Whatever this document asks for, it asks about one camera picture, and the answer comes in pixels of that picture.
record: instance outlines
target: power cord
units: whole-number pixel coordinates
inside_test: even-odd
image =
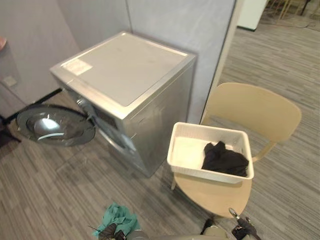
[[[297,29],[310,29],[312,31],[317,31],[320,32],[320,30],[312,29],[310,27],[315,27],[316,24],[314,22],[310,22],[305,26],[294,26],[294,25],[284,25],[284,24],[276,24],[276,23],[266,23],[266,22],[261,22],[260,24],[264,25],[275,25],[275,26],[281,26],[281,27],[289,27],[289,28],[297,28]]]

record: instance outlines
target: gray wall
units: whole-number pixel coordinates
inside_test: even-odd
[[[188,122],[199,123],[235,0],[127,0],[134,34],[196,53]]]
[[[16,108],[42,98],[58,88],[49,74],[51,66],[132,30],[198,55],[188,121],[199,123],[234,1],[2,0],[0,35],[8,38],[9,49],[0,54],[0,81],[13,76],[17,84],[2,89],[0,97],[16,101]]]
[[[0,114],[12,115],[59,86],[49,68],[80,50],[130,30],[125,0],[2,0]]]
[[[0,35],[8,40],[0,52],[0,81],[13,76],[17,84],[10,91],[24,104],[56,90],[49,67],[79,51],[53,0],[1,0]],[[14,99],[6,92],[2,98]]]
[[[130,31],[125,0],[57,0],[81,50]]]

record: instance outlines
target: white plastic basket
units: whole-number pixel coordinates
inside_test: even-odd
[[[215,145],[219,141],[224,142],[227,149],[246,157],[249,161],[246,177],[201,169],[206,144]],[[203,179],[236,184],[254,177],[249,139],[244,131],[177,122],[173,127],[166,160],[173,172]]]

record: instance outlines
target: washing machine door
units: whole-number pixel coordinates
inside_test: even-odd
[[[94,124],[86,115],[52,104],[29,106],[18,114],[16,123],[26,138],[58,146],[85,144],[96,133]]]

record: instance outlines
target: green cloth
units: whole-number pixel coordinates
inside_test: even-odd
[[[104,213],[102,224],[97,228],[99,231],[93,232],[93,235],[98,237],[99,233],[107,226],[115,223],[115,232],[122,230],[124,235],[129,234],[133,230],[140,229],[136,214],[130,214],[126,206],[119,206],[117,203],[112,203]]]

